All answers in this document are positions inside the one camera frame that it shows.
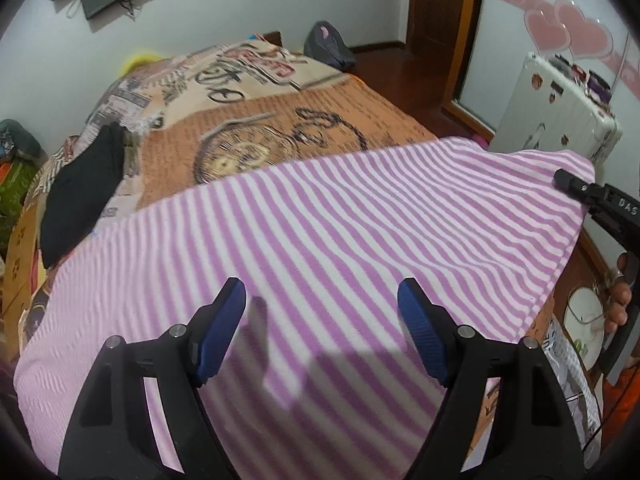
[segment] yellow object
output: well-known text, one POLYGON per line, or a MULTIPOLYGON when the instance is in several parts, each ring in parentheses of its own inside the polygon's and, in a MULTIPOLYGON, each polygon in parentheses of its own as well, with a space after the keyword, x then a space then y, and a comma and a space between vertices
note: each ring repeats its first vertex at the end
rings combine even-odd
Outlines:
POLYGON ((36 247, 36 230, 36 207, 32 205, 27 211, 22 212, 9 238, 2 291, 3 315, 21 288, 31 280, 31 261, 36 247))
POLYGON ((143 54, 136 54, 135 56, 131 56, 120 69, 120 75, 118 77, 124 77, 129 72, 133 72, 135 69, 141 66, 145 66, 149 63, 160 61, 161 59, 164 59, 164 57, 158 56, 158 54, 152 54, 150 52, 145 52, 143 54))

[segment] sticker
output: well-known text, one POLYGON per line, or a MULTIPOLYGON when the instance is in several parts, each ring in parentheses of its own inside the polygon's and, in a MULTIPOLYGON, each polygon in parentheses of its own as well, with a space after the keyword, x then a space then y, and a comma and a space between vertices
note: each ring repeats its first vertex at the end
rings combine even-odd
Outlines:
POLYGON ((531 86, 534 90, 540 90, 542 86, 542 76, 538 73, 535 73, 531 76, 531 86))

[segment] pink striped towel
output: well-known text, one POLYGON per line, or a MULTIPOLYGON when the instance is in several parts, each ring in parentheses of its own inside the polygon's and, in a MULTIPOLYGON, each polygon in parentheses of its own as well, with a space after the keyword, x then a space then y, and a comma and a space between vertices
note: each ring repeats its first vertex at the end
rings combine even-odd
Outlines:
MULTIPOLYGON (((202 389, 245 479, 399 479, 442 400, 399 319, 415 276, 457 322, 517 341, 582 224, 557 168, 571 152, 487 153, 448 139, 294 162, 162 200, 99 230, 64 263, 15 386, 34 450, 57 470, 66 425, 104 340, 159 336, 228 276, 248 306, 202 389)), ((164 462, 179 469, 157 389, 164 462)))

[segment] metal screw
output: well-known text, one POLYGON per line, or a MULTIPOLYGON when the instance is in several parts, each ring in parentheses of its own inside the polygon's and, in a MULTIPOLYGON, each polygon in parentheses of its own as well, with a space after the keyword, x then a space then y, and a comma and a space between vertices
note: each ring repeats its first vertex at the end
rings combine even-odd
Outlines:
POLYGON ((187 333, 187 327, 185 327, 184 325, 173 325, 170 329, 169 329, 169 334, 172 337, 181 337, 183 335, 185 335, 187 333))
POLYGON ((476 331, 471 328, 469 325, 460 325, 458 327, 458 335, 465 339, 471 339, 476 335, 476 331))
POLYGON ((122 341, 122 338, 119 335, 112 335, 107 338, 107 341, 104 342, 104 345, 107 348, 116 348, 122 341))
POLYGON ((538 342, 532 337, 526 337, 522 340, 524 346, 526 346, 529 350, 535 350, 538 348, 538 342))

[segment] wooden door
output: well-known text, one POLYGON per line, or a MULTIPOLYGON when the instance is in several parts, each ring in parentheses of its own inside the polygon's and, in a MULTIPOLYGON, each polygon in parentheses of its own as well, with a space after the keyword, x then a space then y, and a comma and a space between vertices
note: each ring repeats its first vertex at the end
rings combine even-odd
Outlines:
POLYGON ((410 0, 409 50, 418 56, 437 54, 450 61, 461 12, 462 0, 410 0))

